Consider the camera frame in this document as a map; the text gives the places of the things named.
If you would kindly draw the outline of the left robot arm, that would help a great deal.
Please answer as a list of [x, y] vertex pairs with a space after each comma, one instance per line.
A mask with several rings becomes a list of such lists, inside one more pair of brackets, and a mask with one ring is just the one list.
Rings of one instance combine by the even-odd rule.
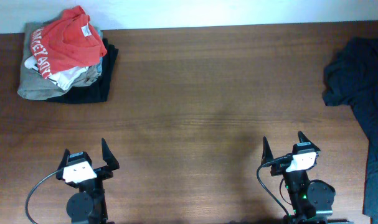
[[120, 168], [119, 162], [102, 139], [102, 159], [106, 164], [94, 169], [87, 152], [72, 154], [65, 150], [58, 166], [56, 179], [78, 189], [66, 205], [72, 224], [107, 224], [108, 212], [103, 181], [113, 177], [113, 171]]

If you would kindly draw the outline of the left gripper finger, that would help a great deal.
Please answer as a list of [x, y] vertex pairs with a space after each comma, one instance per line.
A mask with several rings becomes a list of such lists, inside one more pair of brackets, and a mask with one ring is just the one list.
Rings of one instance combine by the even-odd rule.
[[110, 148], [108, 147], [108, 144], [104, 138], [102, 138], [102, 158], [110, 170], [117, 170], [120, 168], [119, 162], [110, 151]]
[[64, 167], [67, 166], [69, 156], [70, 156], [70, 151], [69, 151], [68, 149], [66, 149], [66, 150], [64, 151], [63, 156], [62, 156], [62, 160], [61, 160], [61, 162], [60, 162], [60, 164], [59, 164], [59, 166], [58, 166], [58, 168], [57, 168], [58, 170], [62, 170]]

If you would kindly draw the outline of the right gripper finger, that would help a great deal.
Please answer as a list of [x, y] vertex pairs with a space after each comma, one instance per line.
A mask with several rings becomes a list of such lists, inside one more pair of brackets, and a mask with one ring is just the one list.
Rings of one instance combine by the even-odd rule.
[[302, 131], [298, 131], [298, 139], [299, 143], [298, 146], [312, 146], [313, 142], [311, 142]]
[[262, 152], [261, 165], [264, 165], [274, 160], [274, 158], [273, 158], [273, 154], [272, 154], [272, 151], [271, 151], [271, 148], [270, 148], [270, 145], [268, 143], [266, 136], [263, 137], [262, 143], [263, 143], [263, 152]]

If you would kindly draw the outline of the dark green t-shirt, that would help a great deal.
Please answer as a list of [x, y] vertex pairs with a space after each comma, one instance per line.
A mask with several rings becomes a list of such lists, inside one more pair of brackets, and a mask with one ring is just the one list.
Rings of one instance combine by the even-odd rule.
[[369, 141], [363, 213], [378, 223], [378, 38], [351, 39], [323, 75], [324, 104], [350, 106]]

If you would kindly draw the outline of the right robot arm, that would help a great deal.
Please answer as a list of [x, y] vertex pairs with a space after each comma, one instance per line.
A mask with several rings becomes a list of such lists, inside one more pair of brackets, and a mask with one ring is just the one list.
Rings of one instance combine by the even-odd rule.
[[[283, 223], [327, 223], [333, 214], [332, 205], [336, 191], [333, 186], [322, 180], [310, 180], [307, 172], [316, 164], [321, 152], [320, 148], [311, 142], [303, 132], [298, 132], [299, 142], [293, 145], [291, 153], [274, 158], [266, 137], [263, 138], [262, 161], [256, 176], [260, 185], [283, 209]], [[270, 192], [260, 178], [262, 168], [271, 168], [272, 176], [283, 177], [284, 185], [294, 214], [289, 214], [286, 207]]]

